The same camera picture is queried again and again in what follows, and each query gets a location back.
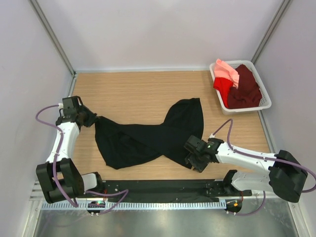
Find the black t shirt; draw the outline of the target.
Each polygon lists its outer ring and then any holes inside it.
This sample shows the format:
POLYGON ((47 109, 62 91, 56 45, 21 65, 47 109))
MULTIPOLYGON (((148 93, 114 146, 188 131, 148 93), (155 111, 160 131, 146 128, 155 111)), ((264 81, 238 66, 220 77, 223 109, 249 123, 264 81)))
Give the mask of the black t shirt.
POLYGON ((121 169, 144 164, 165 156, 192 168, 185 162, 190 136, 202 138, 203 111, 199 98, 182 99, 167 112, 158 125, 119 124, 105 117, 95 121, 95 140, 107 166, 121 169))

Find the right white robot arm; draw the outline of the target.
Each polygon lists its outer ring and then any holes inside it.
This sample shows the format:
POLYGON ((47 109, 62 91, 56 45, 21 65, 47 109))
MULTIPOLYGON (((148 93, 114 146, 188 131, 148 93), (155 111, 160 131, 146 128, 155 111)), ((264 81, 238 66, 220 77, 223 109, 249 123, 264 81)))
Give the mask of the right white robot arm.
POLYGON ((297 203, 303 192, 308 173, 288 152, 260 153, 234 147, 214 137, 203 141, 191 136, 184 145, 189 151, 186 162, 203 172, 209 163, 229 163, 249 169, 250 172, 230 171, 222 189, 233 196, 238 191, 258 190, 273 192, 279 198, 297 203))

